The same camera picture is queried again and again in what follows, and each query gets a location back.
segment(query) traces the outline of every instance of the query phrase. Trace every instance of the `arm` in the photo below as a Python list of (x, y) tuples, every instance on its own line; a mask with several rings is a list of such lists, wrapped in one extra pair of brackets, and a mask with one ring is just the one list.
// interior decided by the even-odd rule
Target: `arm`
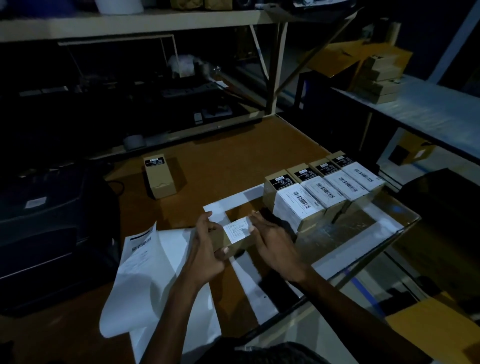
[(285, 230), (266, 221), (257, 212), (252, 212), (250, 220), (251, 233), (265, 262), (310, 299), (360, 364), (432, 362), (423, 351), (303, 263)]
[(208, 235), (209, 230), (222, 227), (208, 221), (210, 215), (211, 212), (204, 213), (197, 221), (189, 256), (170, 289), (162, 317), (148, 343), (141, 364), (169, 364), (180, 361), (190, 311), (197, 293), (225, 267), (222, 260), (228, 249), (219, 249), (214, 254)]

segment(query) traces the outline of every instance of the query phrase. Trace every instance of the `black printer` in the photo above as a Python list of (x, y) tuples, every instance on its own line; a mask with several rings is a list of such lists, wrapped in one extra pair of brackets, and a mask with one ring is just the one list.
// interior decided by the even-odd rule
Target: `black printer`
[(86, 164), (18, 177), (0, 190), (0, 315), (23, 316), (112, 281), (118, 199)]

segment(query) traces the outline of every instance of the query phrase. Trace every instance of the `black label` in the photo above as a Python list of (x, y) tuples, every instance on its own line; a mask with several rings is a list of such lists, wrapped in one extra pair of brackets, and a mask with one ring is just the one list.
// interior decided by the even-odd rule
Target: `black label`
[(288, 174), (284, 174), (283, 176), (273, 178), (272, 180), (270, 180), (270, 183), (278, 191), (279, 189), (290, 186), (295, 182), (292, 180), (292, 178)]
[(340, 168), (343, 168), (343, 167), (349, 165), (350, 163), (353, 163), (354, 160), (350, 157), (347, 157), (347, 155), (344, 154), (344, 155), (339, 156), (337, 158), (333, 158), (333, 162), (338, 164), (340, 166)]
[(151, 160), (146, 160), (145, 161), (145, 167), (156, 166), (158, 164), (165, 164), (165, 161), (163, 160), (163, 157), (153, 158)]
[(311, 168), (299, 170), (298, 172), (295, 172), (295, 175), (300, 178), (302, 182), (317, 176), (317, 174)]
[(330, 161), (322, 163), (321, 165), (317, 166), (316, 168), (324, 176), (339, 170), (337, 167), (335, 167), (335, 164), (333, 164)]

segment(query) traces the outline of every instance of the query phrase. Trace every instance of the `hand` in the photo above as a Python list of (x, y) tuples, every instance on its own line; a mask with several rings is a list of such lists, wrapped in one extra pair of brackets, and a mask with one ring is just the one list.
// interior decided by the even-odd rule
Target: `hand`
[(198, 218), (192, 248), (179, 275), (179, 278), (186, 280), (197, 290), (223, 271), (225, 268), (223, 260), (228, 253), (228, 248), (213, 251), (212, 239), (208, 232), (222, 229), (222, 226), (209, 221), (211, 215), (212, 212), (209, 211)]
[(250, 234), (255, 237), (257, 250), (264, 261), (291, 282), (300, 282), (310, 268), (304, 264), (288, 233), (263, 218), (259, 212), (249, 215)]

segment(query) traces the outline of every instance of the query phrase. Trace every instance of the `barcode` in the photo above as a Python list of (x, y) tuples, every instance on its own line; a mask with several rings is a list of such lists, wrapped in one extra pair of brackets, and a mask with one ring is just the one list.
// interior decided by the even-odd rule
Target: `barcode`
[(365, 173), (362, 173), (361, 170), (358, 170), (355, 168), (355, 172), (358, 173), (360, 176), (362, 176), (363, 178), (366, 178), (369, 182), (373, 182), (373, 178), (370, 178), (369, 176), (367, 176)]
[(355, 187), (353, 187), (350, 183), (348, 183), (348, 181), (347, 181), (345, 178), (340, 177), (339, 180), (341, 180), (344, 184), (346, 184), (347, 187), (348, 187), (349, 189), (351, 189), (353, 192), (357, 192), (357, 191), (358, 191)]
[(335, 198), (335, 195), (331, 193), (329, 190), (327, 190), (321, 183), (317, 183), (317, 186), (320, 187), (322, 191), (327, 194), (328, 197)]
[(299, 199), (299, 201), (302, 203), (302, 205), (305, 206), (305, 208), (310, 208), (311, 206), (308, 204), (307, 201), (305, 201), (305, 199), (302, 197), (302, 195), (300, 195), (298, 192), (294, 192), (293, 195)]

